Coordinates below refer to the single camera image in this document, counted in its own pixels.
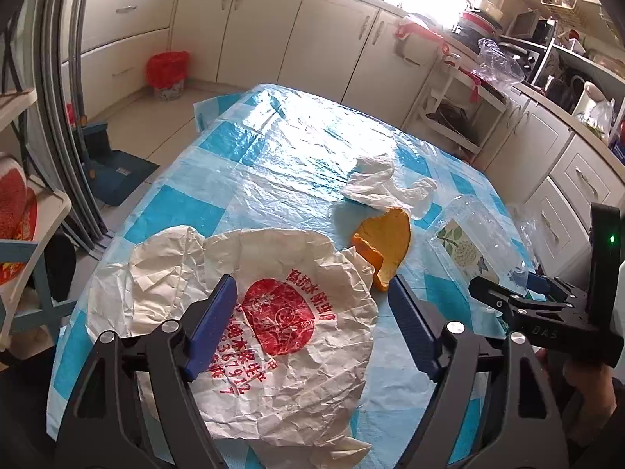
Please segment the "person's right hand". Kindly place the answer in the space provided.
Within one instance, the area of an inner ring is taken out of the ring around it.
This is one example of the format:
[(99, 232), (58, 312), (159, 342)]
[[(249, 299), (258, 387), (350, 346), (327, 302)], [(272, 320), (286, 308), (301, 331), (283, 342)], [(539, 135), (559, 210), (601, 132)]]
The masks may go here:
[(546, 348), (539, 349), (536, 356), (548, 376), (556, 403), (563, 410), (569, 409), (564, 420), (567, 437), (577, 445), (589, 445), (616, 410), (612, 368), (572, 359), (555, 363)]

